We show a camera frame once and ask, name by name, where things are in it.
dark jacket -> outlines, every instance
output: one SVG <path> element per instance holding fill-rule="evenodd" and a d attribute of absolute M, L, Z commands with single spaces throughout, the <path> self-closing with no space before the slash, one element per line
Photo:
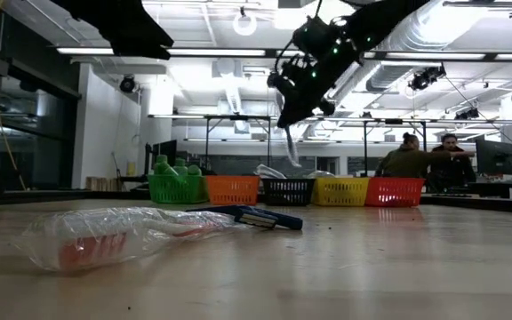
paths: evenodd
<path fill-rule="evenodd" d="M 423 178 L 428 166 L 450 160 L 450 153 L 424 152 L 400 146 L 390 151 L 379 163 L 377 177 Z"/>
<path fill-rule="evenodd" d="M 432 149 L 432 152 L 443 152 L 444 146 Z M 453 151 L 463 151 L 456 147 Z M 430 174 L 433 179 L 440 180 L 446 187 L 459 187 L 476 180 L 476 174 L 471 167 L 471 160 L 467 156 L 456 157 L 449 161 L 432 164 Z"/>

green basket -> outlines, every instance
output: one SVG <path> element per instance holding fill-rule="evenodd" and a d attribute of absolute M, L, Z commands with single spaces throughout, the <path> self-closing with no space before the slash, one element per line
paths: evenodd
<path fill-rule="evenodd" d="M 149 175 L 149 194 L 157 204 L 200 204 L 209 200 L 206 178 Z"/>

black basket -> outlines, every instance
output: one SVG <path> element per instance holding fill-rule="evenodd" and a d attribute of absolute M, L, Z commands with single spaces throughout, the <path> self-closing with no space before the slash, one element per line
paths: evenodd
<path fill-rule="evenodd" d="M 311 203 L 315 179 L 262 179 L 268 205 L 306 206 Z"/>

woman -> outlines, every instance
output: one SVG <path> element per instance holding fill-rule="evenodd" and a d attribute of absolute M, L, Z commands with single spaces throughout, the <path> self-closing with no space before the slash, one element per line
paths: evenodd
<path fill-rule="evenodd" d="M 420 151 L 420 141 L 413 134 L 405 133 L 403 144 L 397 150 L 390 151 L 382 161 L 375 175 L 377 177 L 422 178 L 428 172 L 428 166 L 450 161 L 456 156 L 473 156 L 474 152 L 461 151 Z"/>

person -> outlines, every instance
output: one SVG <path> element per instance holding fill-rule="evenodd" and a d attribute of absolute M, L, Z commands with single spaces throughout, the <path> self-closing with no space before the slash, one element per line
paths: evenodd
<path fill-rule="evenodd" d="M 467 151 L 420 151 L 420 141 L 413 134 L 405 133 L 403 144 L 397 150 L 390 151 L 379 163 L 375 172 L 377 177 L 423 178 L 428 166 L 450 161 L 453 157 L 472 156 Z"/>
<path fill-rule="evenodd" d="M 448 133 L 442 137 L 442 145 L 432 149 L 432 152 L 463 152 L 458 147 L 458 137 L 455 134 Z M 476 174 L 471 167 L 471 160 L 468 156 L 458 156 L 432 164 L 430 174 L 428 175 L 428 186 L 436 191 L 453 187 L 463 187 L 468 182 L 475 182 Z"/>

